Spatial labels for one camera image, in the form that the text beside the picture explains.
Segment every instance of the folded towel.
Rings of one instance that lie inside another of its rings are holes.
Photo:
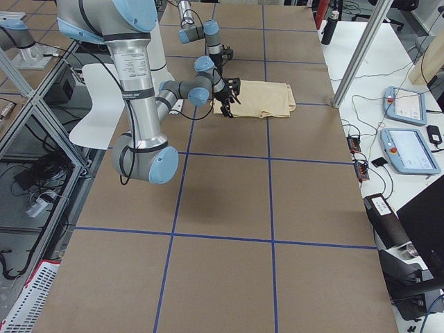
[[[285,83],[241,81],[241,104],[231,105],[234,117],[290,117],[296,109],[291,87]],[[222,114],[221,104],[214,102],[214,113]]]

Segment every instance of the tablet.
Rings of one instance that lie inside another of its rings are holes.
[[[427,123],[424,94],[421,92],[388,87],[384,94],[384,110],[389,119],[419,126]]]
[[[381,130],[381,141],[397,172],[406,175],[435,175],[441,172],[419,130],[384,128]]]

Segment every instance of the red object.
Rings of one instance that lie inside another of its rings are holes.
[[[316,24],[316,29],[319,30],[322,24],[322,20],[325,17],[325,14],[327,13],[328,4],[330,3],[330,0],[321,0],[319,2],[318,11],[316,12],[316,16],[314,17],[314,23]]]

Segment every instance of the tablet screen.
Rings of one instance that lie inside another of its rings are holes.
[[[422,120],[419,94],[395,89],[395,96],[395,114],[406,118]]]
[[[391,130],[390,135],[406,169],[433,169],[433,164],[416,132]]]

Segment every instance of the white table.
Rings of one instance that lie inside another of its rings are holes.
[[[337,79],[342,78],[365,27],[365,22],[338,22],[330,45],[323,45],[325,62],[328,66],[334,91],[336,91],[340,83],[340,80]],[[358,71],[357,77],[361,75],[389,74],[397,69],[403,68],[407,64],[411,64],[410,57],[404,50],[404,47],[394,30],[391,28],[390,24],[382,24]],[[352,96],[362,95],[369,99],[378,99],[383,97],[384,90],[391,85],[426,92],[428,90],[427,87],[412,85],[409,79],[406,78],[412,68],[413,66],[409,65],[390,76],[356,78],[340,107],[341,118],[358,127],[361,134],[375,134],[374,129],[357,120],[356,113],[352,107]],[[428,110],[440,110],[430,92],[425,94],[425,99],[426,108]],[[377,127],[378,123],[383,118],[384,108],[382,103],[382,100],[369,101],[355,97],[355,105],[359,118],[374,127]],[[386,128],[417,128],[421,131],[426,141],[428,141],[425,126],[419,127],[409,125],[387,118],[384,118],[383,122]],[[441,129],[441,132],[444,132],[444,115],[427,113],[427,124],[436,125]],[[348,126],[345,127],[345,133],[348,133]],[[357,131],[351,128],[350,134],[357,134]],[[376,140],[374,140],[374,138],[375,137],[361,138],[361,149],[369,161],[384,156],[379,132],[376,136]],[[429,147],[432,150],[435,149],[431,144],[429,144]],[[442,170],[444,170],[444,153],[434,154],[434,157]],[[371,167],[373,170],[376,170],[383,179],[385,179],[387,184],[385,195],[387,196],[391,188],[389,176],[383,168],[380,167],[376,169],[373,166]],[[430,185],[433,181],[443,175],[442,173],[432,177],[400,175],[395,172],[390,163],[386,164],[386,168],[390,172],[394,181],[394,192],[389,198],[388,203],[395,211],[400,209],[426,186]],[[361,188],[361,194],[363,197],[380,193],[384,188],[383,182],[373,172],[369,172],[370,180],[363,182]],[[391,250],[390,252],[397,255],[397,251],[395,250]],[[421,260],[411,260],[408,263],[411,264],[413,262],[420,262],[424,265]],[[415,323],[413,321],[404,321],[395,307],[393,307],[393,311],[395,312],[400,332],[406,332],[410,326],[417,326],[417,332],[419,332],[422,322]],[[427,319],[425,333],[442,333],[443,327],[444,314],[434,314]]]

